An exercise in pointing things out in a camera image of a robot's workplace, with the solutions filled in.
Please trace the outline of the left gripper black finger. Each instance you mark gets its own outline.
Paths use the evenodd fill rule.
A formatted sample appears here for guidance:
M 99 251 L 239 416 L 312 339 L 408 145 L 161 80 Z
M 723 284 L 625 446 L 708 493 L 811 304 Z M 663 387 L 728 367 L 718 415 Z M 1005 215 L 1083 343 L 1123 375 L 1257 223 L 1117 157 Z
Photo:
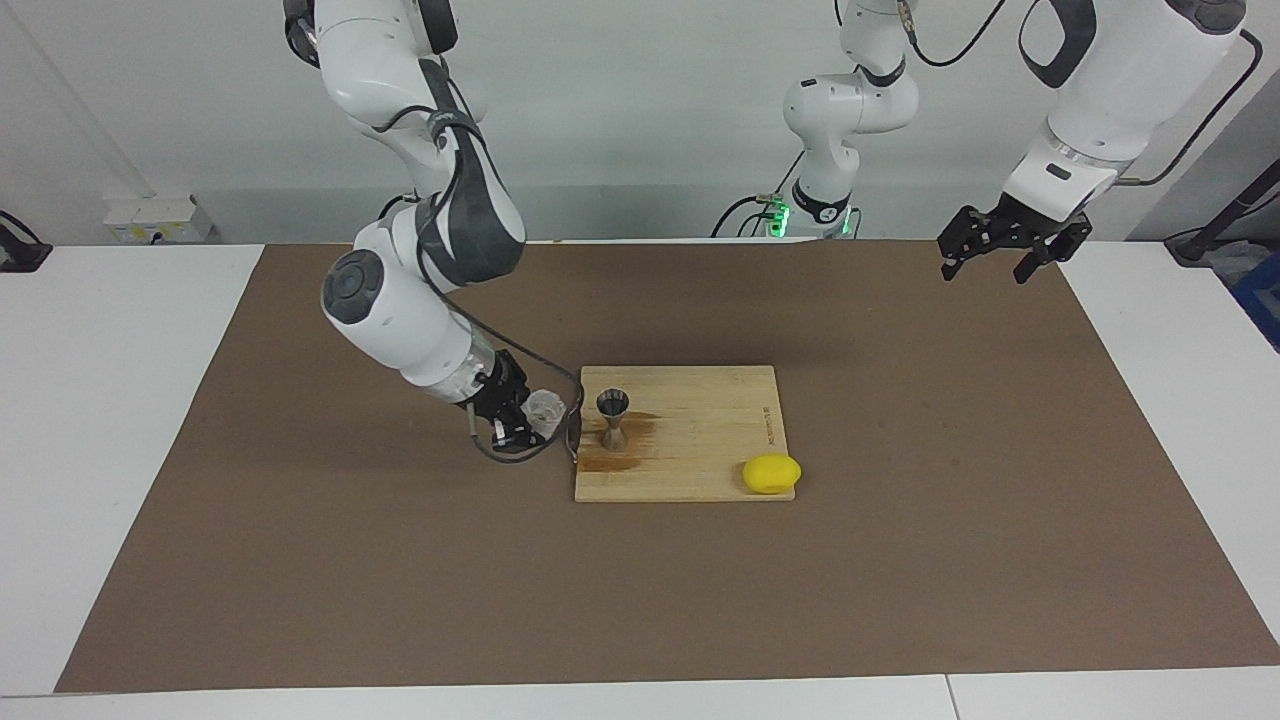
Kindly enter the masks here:
M 1076 238 L 1071 232 L 1056 234 L 1050 242 L 1036 241 L 1030 251 L 1015 265 L 1012 277 L 1025 284 L 1042 266 L 1065 263 L 1076 251 Z
M 946 282 L 954 281 L 969 260 L 996 250 L 989 233 L 989 222 L 987 213 L 974 206 L 964 206 L 941 231 L 937 246 L 942 258 L 941 275 Z

